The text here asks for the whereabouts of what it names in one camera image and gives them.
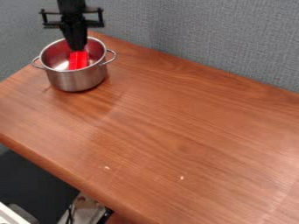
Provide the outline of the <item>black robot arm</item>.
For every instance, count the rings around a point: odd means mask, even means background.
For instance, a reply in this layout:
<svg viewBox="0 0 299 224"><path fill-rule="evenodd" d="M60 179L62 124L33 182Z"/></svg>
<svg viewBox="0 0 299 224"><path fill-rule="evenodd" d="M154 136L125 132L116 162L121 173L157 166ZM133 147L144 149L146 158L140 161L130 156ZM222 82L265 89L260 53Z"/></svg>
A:
<svg viewBox="0 0 299 224"><path fill-rule="evenodd" d="M57 11L40 9L41 24L46 29L60 29L72 51L81 51L88 43L88 28L102 28L100 7L88 7L85 0L57 0Z"/></svg>

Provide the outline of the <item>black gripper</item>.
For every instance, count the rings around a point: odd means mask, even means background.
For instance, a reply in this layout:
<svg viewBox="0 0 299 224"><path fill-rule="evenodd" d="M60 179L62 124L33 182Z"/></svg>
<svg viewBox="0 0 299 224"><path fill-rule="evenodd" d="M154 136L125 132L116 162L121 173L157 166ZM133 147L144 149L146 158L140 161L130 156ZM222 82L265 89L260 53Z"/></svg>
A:
<svg viewBox="0 0 299 224"><path fill-rule="evenodd" d="M69 49L76 51L77 49L81 51L85 47L88 41L88 27L104 27L104 18L102 18L102 9L97 7L86 7L82 12L72 13L69 15L61 14L58 11L54 10L45 10L41 9L38 14L41 15L41 24L45 28L53 29L60 28L62 36L68 42ZM86 14L96 14L97 19L85 19ZM58 16L60 19L57 21L49 20L48 16ZM72 33L72 28L68 25L69 23L78 23L77 24L77 46L74 42L74 36Z"/></svg>

